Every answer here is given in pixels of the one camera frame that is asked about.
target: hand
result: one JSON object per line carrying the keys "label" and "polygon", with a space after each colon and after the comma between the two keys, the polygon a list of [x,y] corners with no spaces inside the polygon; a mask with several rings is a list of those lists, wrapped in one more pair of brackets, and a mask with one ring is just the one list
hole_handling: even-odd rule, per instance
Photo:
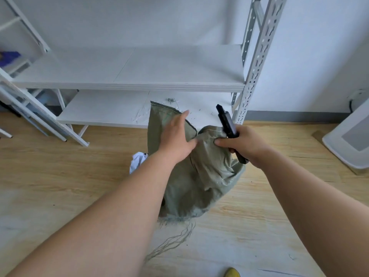
{"label": "hand", "polygon": [[238,151],[247,158],[254,166],[260,167],[260,157],[272,147],[268,145],[255,130],[246,125],[235,124],[238,138],[219,138],[214,141],[219,147],[229,148],[231,153]]}
{"label": "hand", "polygon": [[174,164],[185,159],[197,145],[197,139],[186,141],[185,121],[188,113],[187,110],[173,117],[161,134],[158,151],[165,153]]}

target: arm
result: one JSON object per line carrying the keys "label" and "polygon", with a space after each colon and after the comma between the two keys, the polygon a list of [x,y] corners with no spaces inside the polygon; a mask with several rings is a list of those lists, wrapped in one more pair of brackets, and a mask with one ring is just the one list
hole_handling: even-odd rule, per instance
{"label": "arm", "polygon": [[159,150],[115,191],[50,236],[9,276],[137,276],[169,175],[197,143],[186,141],[187,115],[165,127]]}
{"label": "arm", "polygon": [[293,228],[326,276],[367,276],[369,207],[283,156],[247,126],[236,139],[216,144],[236,149],[260,168]]}

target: blue object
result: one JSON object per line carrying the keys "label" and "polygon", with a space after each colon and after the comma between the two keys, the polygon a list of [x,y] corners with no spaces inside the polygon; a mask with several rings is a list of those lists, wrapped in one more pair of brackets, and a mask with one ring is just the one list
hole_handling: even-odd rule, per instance
{"label": "blue object", "polygon": [[0,68],[11,64],[14,60],[21,56],[21,54],[17,51],[2,51],[0,54],[2,55],[0,57]]}

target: white container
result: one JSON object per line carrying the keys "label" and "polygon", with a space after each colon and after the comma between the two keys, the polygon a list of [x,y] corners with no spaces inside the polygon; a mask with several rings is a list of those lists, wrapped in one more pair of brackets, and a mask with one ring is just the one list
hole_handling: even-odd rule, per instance
{"label": "white container", "polygon": [[369,167],[369,99],[323,137],[325,146],[356,169]]}

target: white cloth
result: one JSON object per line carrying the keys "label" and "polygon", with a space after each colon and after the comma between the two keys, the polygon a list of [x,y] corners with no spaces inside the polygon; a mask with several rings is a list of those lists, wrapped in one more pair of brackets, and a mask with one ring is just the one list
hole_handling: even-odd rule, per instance
{"label": "white cloth", "polygon": [[137,167],[139,167],[141,165],[141,163],[143,163],[148,156],[149,156],[148,154],[144,154],[142,152],[135,153],[132,156],[133,160],[131,161],[130,174],[133,171],[135,171],[137,169]]}

